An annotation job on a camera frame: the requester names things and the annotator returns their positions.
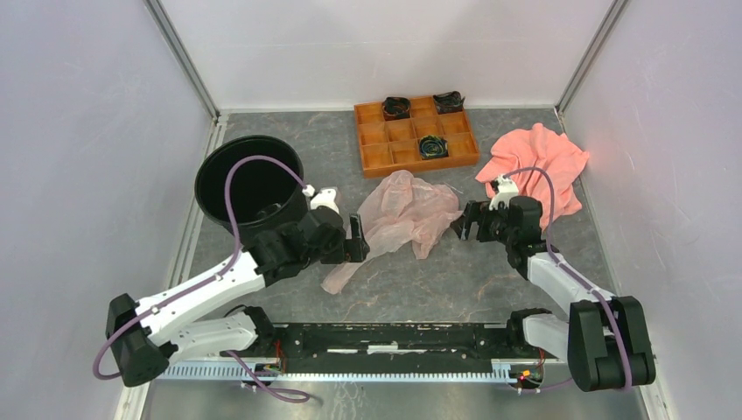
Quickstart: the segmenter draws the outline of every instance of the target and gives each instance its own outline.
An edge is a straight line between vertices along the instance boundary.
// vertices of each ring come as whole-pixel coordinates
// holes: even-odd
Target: pink cloth
[[[365,263],[396,252],[412,241],[418,260],[428,257],[443,232],[461,215],[459,197],[446,185],[431,185],[409,171],[384,178],[358,208],[363,233],[371,251]],[[344,262],[322,282],[328,293],[337,294],[363,262]]]
[[[488,197],[494,196],[489,182],[499,175],[525,166],[537,166],[546,170],[554,183],[554,219],[563,214],[574,214],[582,208],[572,189],[572,182],[585,168],[590,154],[570,142],[567,135],[558,135],[539,122],[534,124],[533,129],[514,129],[500,137],[491,152],[492,159],[475,177],[486,185]],[[522,195],[541,201],[541,228],[546,228],[551,206],[546,179],[535,171],[513,175],[512,179]]]

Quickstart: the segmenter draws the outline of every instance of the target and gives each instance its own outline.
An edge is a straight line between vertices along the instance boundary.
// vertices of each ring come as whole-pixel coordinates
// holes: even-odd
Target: pink plastic bag
[[[446,185],[431,185],[408,171],[396,171],[381,181],[358,209],[371,252],[366,262],[412,242],[415,257],[428,257],[443,232],[461,215],[459,198]],[[337,294],[364,262],[346,262],[322,282]]]

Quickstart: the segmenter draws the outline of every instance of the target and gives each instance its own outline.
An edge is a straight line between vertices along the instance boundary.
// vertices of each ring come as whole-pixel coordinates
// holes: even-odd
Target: white panel
[[[546,350],[560,361],[567,361],[570,325],[556,315],[542,313],[525,318],[523,337],[531,346]]]
[[[0,418],[111,418],[109,300],[163,288],[211,122],[140,1],[3,1],[0,57]]]
[[[343,108],[457,89],[553,104],[610,0],[164,0],[224,109]]]
[[[567,110],[594,217],[680,418],[738,418],[742,3],[631,2]]]

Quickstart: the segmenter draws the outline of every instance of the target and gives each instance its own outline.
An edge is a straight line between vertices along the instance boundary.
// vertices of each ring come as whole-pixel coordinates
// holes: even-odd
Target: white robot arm
[[[510,265],[569,316],[564,322],[546,310],[515,311],[508,321],[517,331],[515,342],[567,361],[584,391],[651,383],[654,356],[639,301],[616,297],[571,267],[551,246],[548,232],[542,239],[542,204],[518,195],[513,180],[500,176],[493,189],[491,201],[470,201],[451,227],[465,240],[477,223],[476,239],[504,244]]]
[[[229,270],[225,268],[233,256],[156,295],[135,302],[124,294],[111,301],[106,334],[109,340],[119,334],[111,349],[124,385],[133,387],[151,381],[174,362],[243,350],[258,340],[256,321],[244,312],[197,321],[219,307],[294,277],[316,261],[336,264],[365,260],[368,245],[358,215],[350,215],[351,237],[347,239],[335,204],[336,190],[326,188],[314,194],[311,186],[308,188],[307,195],[312,198],[306,216],[298,223],[286,224],[281,231],[266,229],[257,234]],[[174,295],[182,296],[172,300]],[[125,332],[118,331],[132,319],[140,320]]]

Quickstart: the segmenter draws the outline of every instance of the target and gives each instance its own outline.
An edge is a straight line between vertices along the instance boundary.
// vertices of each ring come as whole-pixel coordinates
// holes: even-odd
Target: wooden tray
[[[480,147],[466,111],[439,115],[432,96],[410,99],[411,118],[384,121],[381,102],[353,107],[364,178],[386,177],[394,171],[431,171],[475,165]],[[448,157],[423,160],[417,148],[430,134],[448,142]]]

